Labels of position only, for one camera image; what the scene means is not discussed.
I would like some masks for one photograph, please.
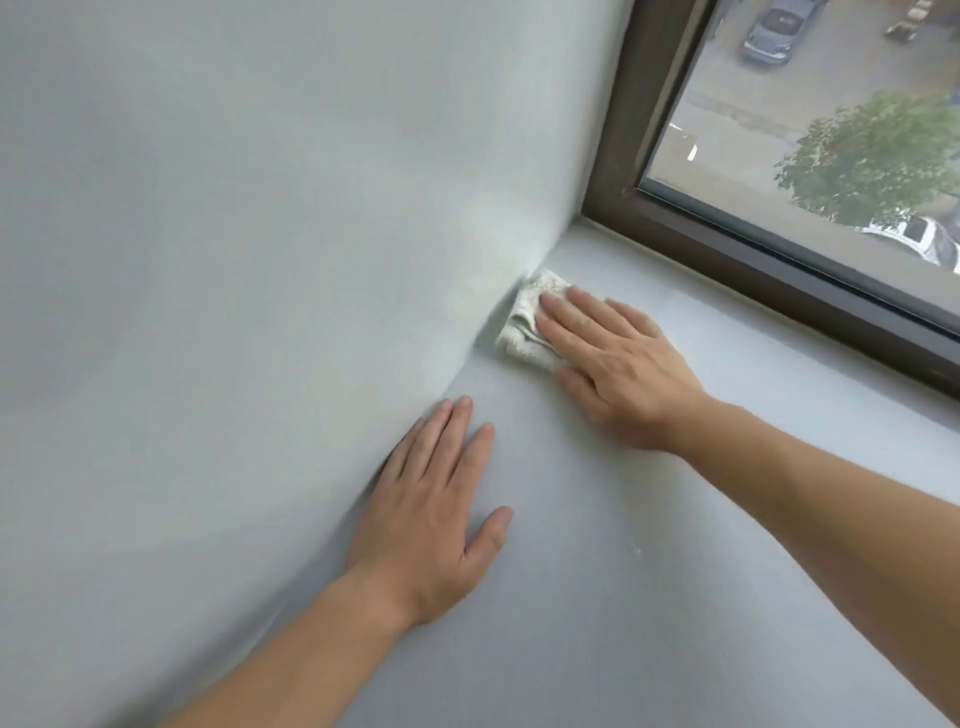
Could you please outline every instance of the window glass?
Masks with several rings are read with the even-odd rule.
[[[960,0],[917,10],[720,0],[640,186],[960,314]]]
[[[876,242],[886,246],[887,248],[896,249],[902,251],[903,253],[908,253],[914,257],[922,257],[920,253],[911,248],[909,245],[897,242],[897,238],[892,235],[884,235],[880,232],[868,232],[868,237],[872,237]]]
[[[779,33],[781,36],[795,36],[803,24],[804,19],[799,15],[781,10],[767,11],[760,21],[762,28],[773,33]]]
[[[903,234],[911,240],[916,240],[919,243],[924,239],[926,227],[927,224],[924,218],[913,215],[909,220],[906,221],[906,226],[903,228]]]

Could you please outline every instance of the window frame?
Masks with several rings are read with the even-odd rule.
[[[960,400],[960,317],[696,201],[648,168],[723,0],[636,0],[582,214]]]

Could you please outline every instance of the hand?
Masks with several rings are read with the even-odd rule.
[[[537,327],[574,368],[555,378],[588,419],[633,448],[676,452],[684,418],[707,397],[653,320],[625,303],[573,287],[543,294]]]
[[[473,403],[444,400],[396,446],[350,543],[347,568],[405,630],[439,618],[480,583],[503,547],[510,508],[493,511],[467,544],[473,493],[487,466],[493,426],[464,439]]]

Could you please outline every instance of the tree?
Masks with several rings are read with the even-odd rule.
[[[960,133],[943,95],[879,92],[814,120],[798,144],[777,163],[778,184],[798,206],[841,225],[896,225],[958,184],[948,156]]]

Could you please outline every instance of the cloth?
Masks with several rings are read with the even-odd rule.
[[[547,270],[539,271],[525,280],[516,294],[507,323],[496,338],[496,347],[508,356],[549,372],[562,366],[564,360],[537,331],[534,315],[540,310],[541,293],[552,293],[562,298],[569,287],[570,284],[564,279]]]

